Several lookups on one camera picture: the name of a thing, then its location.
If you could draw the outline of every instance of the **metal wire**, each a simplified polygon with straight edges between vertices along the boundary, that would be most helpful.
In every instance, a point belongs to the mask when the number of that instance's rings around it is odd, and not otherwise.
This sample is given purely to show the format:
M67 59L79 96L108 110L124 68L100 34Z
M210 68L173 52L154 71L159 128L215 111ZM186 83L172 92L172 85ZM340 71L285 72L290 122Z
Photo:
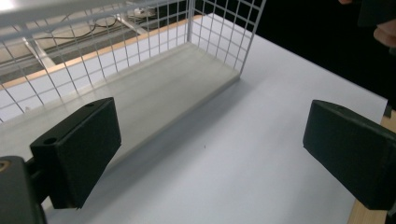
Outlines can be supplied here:
M5 91L4 97L9 97L7 99L12 101L12 103L0 107L0 122L6 122L7 119L12 117L2 115L2 111L6 111L6 109L12 106L14 106L12 107L13 110L18 108L21 113L25 113L26 111L23 109L25 105L29 107L31 105L37 106L38 101L40 105L44 105L48 101L43 98L44 95L50 95L51 99L54 97L61 98L67 92L60 91L60 88L68 88L69 91L73 89L74 92L78 92L81 86L91 85L93 87L95 81L106 80L106 77L112 75L108 73L111 69L112 72L118 73L125 67L140 63L144 59L147 59L147 57L153 57L157 54L157 50L158 53L163 53L185 42L191 42L197 45L202 50L213 54L232 68L242 72L254 33L257 30L265 0L260 4L257 4L258 0L237 0L235 2L237 4L236 9L233 7L235 5L231 5L231 2L232 0L228 0L222 5L218 0L144 0L132 4L116 3L114 5L91 8L72 13L72 17L71 14L59 15L56 20L43 19L42 21L30 21L28 25L14 24L15 33L11 32L0 35L0 40L4 45L4 49L2 50L9 55L9 57L7 56L7 63L0 62L0 68L6 68L4 71L11 70L12 62L13 71L19 70L23 79L19 79L18 82L15 82L16 84L7 85L0 81L0 87ZM241 4L244 9L248 7L248 13L240 10ZM211 11L207 11L208 7L213 7L212 13ZM140 19L135 15L137 8L147 9L146 14L141 14L142 17ZM120 25L120 22L113 27L106 19L109 17L116 19L117 16L120 16L120 18L125 16L126 19L130 10L134 14L130 17L129 22L136 25L141 22L145 23L144 27L147 29L145 35L136 34L131 36L131 33L128 33L131 32L129 27L126 28L126 26ZM150 17L150 11L155 11L156 16ZM194 15L198 14L201 15L201 18L195 19ZM233 17L231 21L227 21L229 16ZM99 26L103 29L93 31L92 21L99 19L104 19L106 25ZM76 25L88 27L90 31L85 35L78 35L78 32L75 30ZM154 26L158 29L157 33L150 32L154 31ZM58 41L54 34L61 31L69 33L69 37L72 38ZM23 43L21 40L22 36L25 36L28 41L35 41L48 35L50 41L40 41L39 44L43 45L41 48L44 52L46 50L51 52L47 54L48 57L59 57L61 66L56 65L51 69L43 66L42 71L29 77L32 74L26 72L28 70L25 69L25 64L32 64L33 60L44 64L44 56L40 56L36 49L33 48L32 53L36 56L36 59L33 58L30 52L29 55L17 57L11 47L6 45L6 41L15 42L18 45ZM74 61L66 58L66 56L69 57L68 53L64 53L66 50L68 52L71 50L76 52L77 58ZM75 73L76 68L72 69L71 67L74 65L80 67L83 72L77 71ZM58 76L59 74L66 76L67 81L58 82L55 75ZM40 78L42 77L47 77L49 84L45 88L38 88L36 83L40 83ZM28 96L16 95L13 90L10 90L12 85L23 83L27 84L26 88L33 90Z

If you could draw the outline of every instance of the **white table surface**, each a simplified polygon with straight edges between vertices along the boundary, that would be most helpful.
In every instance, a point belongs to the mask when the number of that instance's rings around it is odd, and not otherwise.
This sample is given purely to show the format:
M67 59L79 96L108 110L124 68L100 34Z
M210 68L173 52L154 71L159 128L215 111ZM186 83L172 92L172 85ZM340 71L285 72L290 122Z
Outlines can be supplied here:
M313 99L386 100L255 37L241 80L107 170L55 223L347 223L353 196L303 148Z

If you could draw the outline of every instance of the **black plastic clamp pad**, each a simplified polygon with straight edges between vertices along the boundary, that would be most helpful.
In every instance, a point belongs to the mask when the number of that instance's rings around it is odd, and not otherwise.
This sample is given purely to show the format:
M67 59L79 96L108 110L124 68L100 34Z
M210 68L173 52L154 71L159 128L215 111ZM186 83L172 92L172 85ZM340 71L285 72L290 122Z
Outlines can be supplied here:
M304 147L369 209L396 198L396 134L340 105L314 100Z
M54 208L80 208L121 144L113 98L80 108L30 148L51 183Z

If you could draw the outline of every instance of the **metal frame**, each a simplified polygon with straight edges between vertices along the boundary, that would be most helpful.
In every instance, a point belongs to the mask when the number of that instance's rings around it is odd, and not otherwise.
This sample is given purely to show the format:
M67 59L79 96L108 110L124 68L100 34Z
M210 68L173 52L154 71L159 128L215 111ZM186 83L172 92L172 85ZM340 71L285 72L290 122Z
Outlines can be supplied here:
M22 16L12 21L7 20L10 17L9 11L0 10L0 32L6 31L0 35L0 50L2 50L0 53L4 52L13 62L8 66L14 66L14 70L19 70L21 73L21 78L16 81L0 82L0 122L13 117L5 116L5 114L14 113L17 116L30 108L63 97L71 91L78 92L82 85L80 83L84 80L88 80L86 84L92 86L92 83L97 80L107 79L126 67L133 66L169 50L172 46L179 46L186 42L197 45L241 73L265 5L265 0L238 0L235 10L230 8L229 1L226 1L223 6L217 0L137 0L132 4L124 1L106 0L102 1L100 5L97 1L84 0L75 1L72 4L67 1L67 5L72 6L65 7L66 1L51 6L45 4L47 1L29 2L24 7L14 8L13 17ZM156 8L157 17L153 21L148 16L142 20L144 22L142 24L147 25L146 29L138 24L140 20L136 17L128 18L128 11L149 6ZM173 12L170 6L174 6L176 12ZM248 14L242 13L240 10L242 7L248 8ZM160 8L166 15L160 16ZM27 11L30 14L43 11L48 11L48 13L28 18L25 15ZM71 18L70 15L77 11L79 14L75 18ZM105 24L100 27L104 30L103 37L94 37L93 30L98 27L95 22L109 16L125 25L125 27L121 25L118 32L121 35L120 43L115 43L112 40L115 35L109 31L111 24L107 20L104 20ZM172 21L176 27L170 27ZM150 25L160 27L161 23L165 23L161 31L151 30ZM220 24L220 30L214 30L214 24ZM16 29L17 32L10 32L8 29L10 26L20 27L20 29ZM85 36L92 42L92 48L94 48L92 53L84 54L82 49L85 47L81 44L82 40L78 37L76 27L89 27L90 32ZM176 36L171 36L169 30L174 28L177 30ZM71 34L72 38L68 42L71 46L68 48L77 50L76 58L80 62L78 67L81 68L78 71L75 71L76 64L64 56L62 52L64 41L59 39L59 34L55 34L54 31L57 29L66 30ZM126 38L125 36L131 30L139 35L134 38ZM53 42L54 52L48 53L46 52L48 50L40 45L40 39L43 36ZM109 40L107 48L107 51L111 51L109 57L104 56L99 39ZM43 66L42 71L33 74L27 73L21 65L23 64L21 57L13 54L12 48L16 44L23 43L28 46L28 49ZM122 59L115 53L120 50L125 55ZM59 57L62 62L55 64L51 59L53 57ZM98 61L99 66L92 67L92 60ZM0 76L3 75L1 66L0 63ZM64 77L58 74L59 69L65 69ZM43 76L46 77L50 88L39 87L35 83L37 77ZM21 94L23 88L28 93Z

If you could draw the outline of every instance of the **black object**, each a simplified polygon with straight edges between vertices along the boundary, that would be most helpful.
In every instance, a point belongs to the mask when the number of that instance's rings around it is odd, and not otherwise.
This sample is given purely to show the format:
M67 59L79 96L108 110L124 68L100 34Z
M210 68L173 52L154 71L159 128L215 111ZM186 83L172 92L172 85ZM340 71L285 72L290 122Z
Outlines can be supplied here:
M114 101L104 99L80 108L38 137L30 148L37 167L54 186L54 208L80 208L120 147Z
M45 223L40 204L48 196L54 208L82 207L120 143L114 99L106 98L84 105L38 137L28 162L0 158L1 222Z
M46 223L31 177L20 157L0 158L0 222Z
M396 134L343 107L314 100L304 147L369 209L396 199Z

